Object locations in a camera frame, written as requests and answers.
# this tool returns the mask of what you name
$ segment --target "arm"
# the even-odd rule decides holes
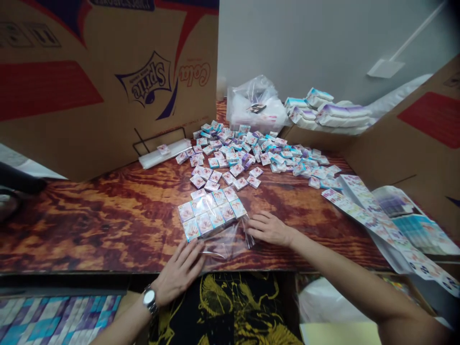
[[[169,304],[185,292],[201,272],[205,257],[200,255],[204,245],[196,239],[187,245],[183,240],[157,279],[150,285],[155,291],[158,308]],[[142,304],[143,295],[118,319],[99,334],[91,345],[132,345],[152,315]]]
[[[447,328],[404,294],[358,264],[309,239],[268,212],[249,221],[248,233],[301,255],[363,314],[376,322],[383,344],[439,344]]]

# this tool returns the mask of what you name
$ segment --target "wood grain surface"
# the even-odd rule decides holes
[[[225,111],[225,103],[218,103],[219,121]],[[327,157],[344,173],[353,173],[337,154]],[[264,170],[259,188],[238,192],[250,215],[267,210],[366,268],[391,270],[366,231],[324,199],[321,190],[302,177],[257,166]],[[50,181],[1,224],[0,272],[161,271],[184,237],[177,206],[196,190],[189,181],[192,169],[175,159],[148,170],[135,162],[85,183]],[[220,183],[227,186],[223,179]],[[215,241],[209,243],[211,248]],[[257,243],[248,250],[241,230],[232,244],[217,249],[229,260],[210,259],[207,271],[312,270],[288,249]]]

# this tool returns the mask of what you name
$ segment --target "person's right hand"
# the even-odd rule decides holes
[[[155,291],[157,307],[169,304],[185,292],[201,273],[205,256],[201,254],[204,243],[193,239],[189,244],[183,240],[157,279],[150,285]]]
[[[287,226],[277,217],[266,211],[260,211],[249,220],[248,234],[268,243],[289,247],[292,244],[296,229]]]

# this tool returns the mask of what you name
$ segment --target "watch strap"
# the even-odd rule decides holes
[[[155,292],[155,290],[151,288],[150,284],[148,284],[144,289],[144,295],[149,290],[152,290],[153,292]],[[146,308],[149,310],[150,314],[152,314],[152,316],[155,316],[158,314],[158,307],[157,307],[157,304],[155,303],[155,300],[156,300],[156,292],[155,292],[155,298],[153,299],[153,301],[150,302],[149,304],[144,304]]]

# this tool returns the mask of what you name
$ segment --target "wristwatch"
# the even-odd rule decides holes
[[[153,316],[157,315],[158,307],[155,303],[155,291],[150,287],[150,284],[144,290],[144,298],[142,304],[150,311]]]

